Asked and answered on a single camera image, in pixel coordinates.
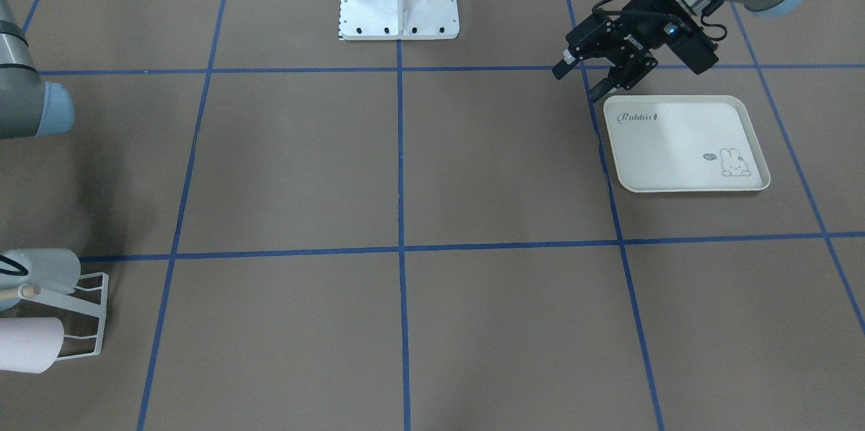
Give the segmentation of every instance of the white cylinder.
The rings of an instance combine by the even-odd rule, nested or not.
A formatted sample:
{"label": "white cylinder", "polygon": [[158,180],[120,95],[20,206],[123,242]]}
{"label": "white cylinder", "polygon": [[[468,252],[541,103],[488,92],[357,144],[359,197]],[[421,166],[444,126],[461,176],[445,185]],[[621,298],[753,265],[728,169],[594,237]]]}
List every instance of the white cylinder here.
{"label": "white cylinder", "polygon": [[[0,289],[35,284],[69,295],[81,277],[81,263],[67,249],[16,249],[3,252],[3,255],[24,265],[30,273],[26,276],[0,274]],[[13,307],[18,301],[18,298],[0,301],[0,311]]]}
{"label": "white cylinder", "polygon": [[63,346],[57,318],[0,318],[0,370],[40,374]]}

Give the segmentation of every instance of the black cord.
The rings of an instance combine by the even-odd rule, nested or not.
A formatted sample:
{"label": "black cord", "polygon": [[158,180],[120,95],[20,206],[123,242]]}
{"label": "black cord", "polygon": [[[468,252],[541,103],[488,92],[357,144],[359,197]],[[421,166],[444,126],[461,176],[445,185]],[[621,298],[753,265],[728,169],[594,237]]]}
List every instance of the black cord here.
{"label": "black cord", "polygon": [[726,26],[724,24],[710,24],[706,22],[706,16],[700,16],[700,24],[704,25],[707,28],[719,28],[724,31],[724,34],[721,34],[720,37],[711,37],[706,34],[706,37],[710,38],[712,41],[716,41],[716,43],[720,43],[721,41],[726,39]]}
{"label": "black cord", "polygon": [[665,21],[673,22],[682,30],[690,32],[691,28],[688,22],[684,22],[682,18],[675,14],[665,14],[662,12],[650,12],[649,10],[606,10],[602,9],[605,4],[611,3],[614,0],[602,0],[596,3],[592,8],[594,14],[606,14],[608,16],[640,16],[640,18],[655,18],[664,19]]}
{"label": "black cord", "polygon": [[9,257],[6,257],[5,255],[0,255],[0,262],[3,262],[4,264],[12,265],[13,268],[18,269],[18,272],[14,273],[13,271],[10,271],[9,269],[0,268],[0,274],[20,275],[21,277],[25,277],[25,275],[30,274],[30,271],[28,271],[27,268],[24,267],[24,265],[21,265],[20,263],[18,263],[18,261],[13,261],[13,259],[10,259]]}

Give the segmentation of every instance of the white tray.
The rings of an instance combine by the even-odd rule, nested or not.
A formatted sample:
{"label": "white tray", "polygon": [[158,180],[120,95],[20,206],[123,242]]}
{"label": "white tray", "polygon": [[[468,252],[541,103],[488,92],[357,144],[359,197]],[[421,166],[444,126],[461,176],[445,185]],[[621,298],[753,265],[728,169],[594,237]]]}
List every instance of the white tray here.
{"label": "white tray", "polygon": [[628,191],[760,191],[769,168],[745,105],[730,96],[627,95],[603,103]]}

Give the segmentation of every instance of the blue joint cap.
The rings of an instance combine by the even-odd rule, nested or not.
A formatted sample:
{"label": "blue joint cap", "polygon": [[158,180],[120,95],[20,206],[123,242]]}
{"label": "blue joint cap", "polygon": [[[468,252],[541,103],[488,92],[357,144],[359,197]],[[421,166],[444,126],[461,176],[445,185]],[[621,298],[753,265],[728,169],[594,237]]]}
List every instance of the blue joint cap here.
{"label": "blue joint cap", "polygon": [[68,132],[75,123],[72,97],[60,83],[45,83],[43,116],[35,136],[49,136]]}
{"label": "blue joint cap", "polygon": [[748,12],[754,14],[758,18],[780,18],[781,16],[791,12],[792,9],[796,9],[802,1],[803,0],[782,0],[782,2],[775,7],[766,10],[748,9]]}

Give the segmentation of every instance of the gripper logo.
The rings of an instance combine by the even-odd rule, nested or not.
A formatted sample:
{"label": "gripper logo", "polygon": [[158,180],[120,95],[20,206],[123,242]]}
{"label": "gripper logo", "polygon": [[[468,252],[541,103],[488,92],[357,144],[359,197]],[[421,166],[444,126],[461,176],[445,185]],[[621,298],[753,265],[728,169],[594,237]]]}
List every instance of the gripper logo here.
{"label": "gripper logo", "polygon": [[658,120],[657,113],[620,113],[618,117],[616,117],[616,121],[619,124],[630,124],[631,122],[646,122]]}
{"label": "gripper logo", "polygon": [[625,41],[628,41],[628,43],[633,44],[634,47],[636,47],[636,48],[639,49],[640,51],[643,50],[643,45],[640,44],[640,41],[637,41],[637,38],[635,38],[635,37],[633,36],[633,34],[628,34],[628,36],[625,36],[625,37],[624,37],[624,40],[625,40]]}

